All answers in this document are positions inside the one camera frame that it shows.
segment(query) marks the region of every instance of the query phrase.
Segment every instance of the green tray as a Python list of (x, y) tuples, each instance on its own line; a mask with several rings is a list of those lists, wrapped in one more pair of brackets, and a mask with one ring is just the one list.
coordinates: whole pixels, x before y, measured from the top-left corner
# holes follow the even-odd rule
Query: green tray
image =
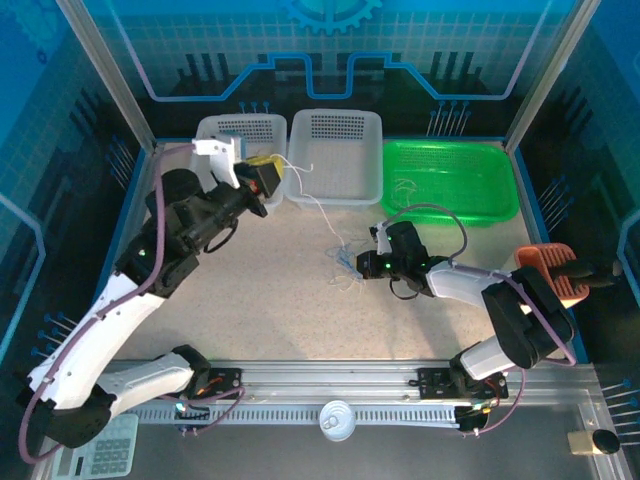
[[(391, 215), (429, 202), (453, 211), (465, 225), (488, 227), (519, 209), (509, 157), (499, 148), (466, 142), (397, 140), (384, 147), (382, 207)], [(453, 224), (446, 214), (419, 209), (415, 223)]]

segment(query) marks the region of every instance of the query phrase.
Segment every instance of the yellow object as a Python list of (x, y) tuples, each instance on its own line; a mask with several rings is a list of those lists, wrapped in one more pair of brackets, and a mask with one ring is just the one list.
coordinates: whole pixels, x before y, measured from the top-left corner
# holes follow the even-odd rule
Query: yellow object
[(247, 158), (249, 165), (265, 165), (267, 163), (273, 163), (276, 166), (280, 179), (284, 177), (284, 165), (282, 159), (278, 155), (259, 155), (256, 157)]

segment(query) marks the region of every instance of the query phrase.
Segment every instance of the beige tabletop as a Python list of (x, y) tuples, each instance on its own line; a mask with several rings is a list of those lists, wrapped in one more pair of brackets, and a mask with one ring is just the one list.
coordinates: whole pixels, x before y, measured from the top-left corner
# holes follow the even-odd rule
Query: beige tabletop
[[(186, 167), (189, 154), (167, 168)], [(354, 252), (375, 248), (368, 229), (386, 218), (379, 206), (328, 217)], [(418, 226), (431, 255), (457, 250), (453, 226)], [(513, 251), (529, 243), (522, 215), (490, 228), (470, 228), (463, 263), (512, 268)], [(485, 311), (447, 299), (401, 301), (388, 281), (363, 288), (332, 285), (343, 272), (326, 250), (339, 246), (319, 211), (284, 200), (267, 218), (240, 217), (221, 250), (200, 266), (131, 336), (120, 359), (149, 359), (188, 343), (210, 359), (416, 359), (457, 354), (493, 335)], [(398, 288), (399, 294), (410, 293)]]

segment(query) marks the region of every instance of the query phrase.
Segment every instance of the can lid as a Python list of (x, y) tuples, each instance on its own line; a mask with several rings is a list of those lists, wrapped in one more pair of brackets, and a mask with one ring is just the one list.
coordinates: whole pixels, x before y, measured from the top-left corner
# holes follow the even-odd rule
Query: can lid
[(593, 432), (593, 444), (602, 453), (612, 454), (620, 450), (620, 439), (610, 430), (596, 430)]
[(319, 417), (322, 433), (333, 442), (341, 442), (351, 436), (356, 428), (356, 416), (347, 402), (334, 400), (327, 403)]

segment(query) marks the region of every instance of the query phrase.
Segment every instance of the white basket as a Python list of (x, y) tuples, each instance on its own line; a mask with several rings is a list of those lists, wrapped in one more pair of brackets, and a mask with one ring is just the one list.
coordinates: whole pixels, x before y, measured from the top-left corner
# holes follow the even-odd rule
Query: white basket
[[(382, 198), (382, 120), (360, 110), (301, 110), (293, 118), (288, 160), (299, 170), (302, 192), (323, 205), (365, 209)], [(287, 174), (286, 197), (301, 208), (317, 208)]]
[[(247, 113), (207, 117), (198, 124), (196, 140), (211, 138), (216, 133), (234, 133), (247, 142), (247, 155), (287, 154), (287, 121), (280, 115)], [(191, 155), (189, 168), (198, 175), (202, 189), (208, 192), (216, 186), (209, 169), (209, 157)], [(265, 207), (272, 213), (282, 203), (283, 182), (269, 198)]]

